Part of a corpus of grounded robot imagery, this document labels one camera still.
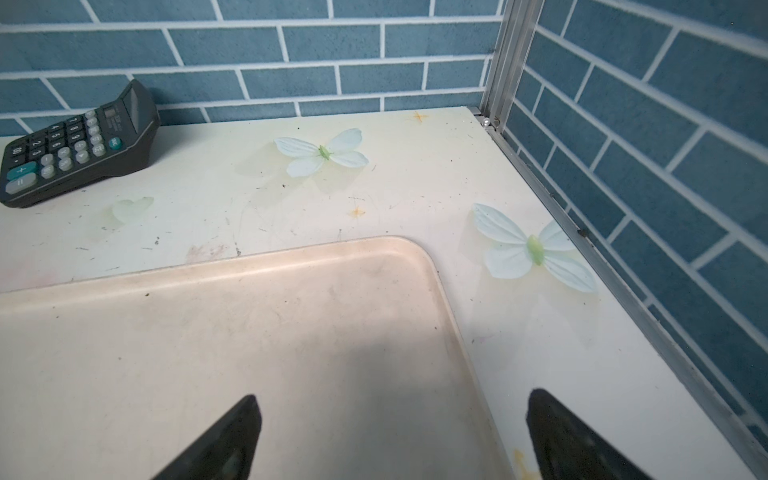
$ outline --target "gray button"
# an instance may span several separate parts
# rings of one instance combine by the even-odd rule
[[[63,171],[67,171],[72,168],[72,159],[71,158],[65,158],[64,160],[58,161],[58,167],[61,168]]]
[[[35,172],[29,172],[28,174],[17,178],[14,181],[8,182],[5,185],[5,192],[8,195],[13,195],[16,192],[20,192],[25,188],[29,188],[38,182],[38,175]]]
[[[53,164],[53,154],[45,154],[40,157],[40,164],[43,167],[47,167],[48,165]]]
[[[40,170],[40,175],[43,176],[43,178],[51,178],[56,173],[56,170],[53,168],[53,165],[45,165],[42,170]]]
[[[79,151],[78,154],[74,156],[74,159],[77,160],[79,164],[84,164],[85,162],[89,161],[91,158],[88,156],[88,151],[83,150],[83,151]]]

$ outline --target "butterfly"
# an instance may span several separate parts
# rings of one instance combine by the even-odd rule
[[[275,145],[280,153],[296,160],[288,164],[287,172],[291,177],[308,177],[317,172],[325,161],[335,161],[344,167],[365,167],[368,159],[354,151],[362,142],[359,128],[350,128],[336,135],[327,145],[311,144],[298,138],[275,138]]]
[[[480,233],[504,244],[485,252],[485,266],[494,278],[520,278],[536,264],[543,265],[554,278],[572,289],[597,291],[592,273],[561,253],[575,247],[554,220],[538,236],[526,237],[515,222],[495,208],[475,204],[473,210]]]

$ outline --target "white button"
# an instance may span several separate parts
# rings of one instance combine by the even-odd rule
[[[61,168],[63,171],[69,170],[70,168],[72,168],[72,159],[65,158],[63,160],[60,160],[58,162],[58,167]]]
[[[53,165],[45,165],[42,170],[40,170],[40,175],[43,176],[43,178],[51,178],[56,173],[56,170],[54,170]]]
[[[75,156],[74,159],[78,161],[79,164],[84,164],[88,160],[90,160],[90,157],[88,156],[88,151],[83,150],[79,151]]]

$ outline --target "blue brick wall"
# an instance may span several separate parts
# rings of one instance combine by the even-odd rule
[[[0,135],[113,100],[165,124],[479,106],[504,0],[0,0]]]
[[[768,3],[546,0],[504,138],[768,451]]]

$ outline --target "beige tray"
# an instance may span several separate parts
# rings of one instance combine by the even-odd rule
[[[247,393],[251,478],[511,478],[408,240],[0,295],[0,478],[149,479]]]

